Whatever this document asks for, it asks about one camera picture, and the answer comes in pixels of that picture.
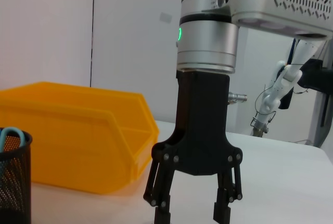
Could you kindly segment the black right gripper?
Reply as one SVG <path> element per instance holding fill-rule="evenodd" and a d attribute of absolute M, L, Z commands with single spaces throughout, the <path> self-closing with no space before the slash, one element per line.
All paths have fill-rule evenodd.
<path fill-rule="evenodd" d="M 170 190 L 175 170 L 217 174 L 213 219 L 230 222 L 229 203 L 242 199 L 242 151 L 226 138 L 229 76 L 207 72 L 176 73 L 178 100 L 174 132 L 154 145 L 144 200 L 155 208 L 154 224 L 171 223 Z"/>

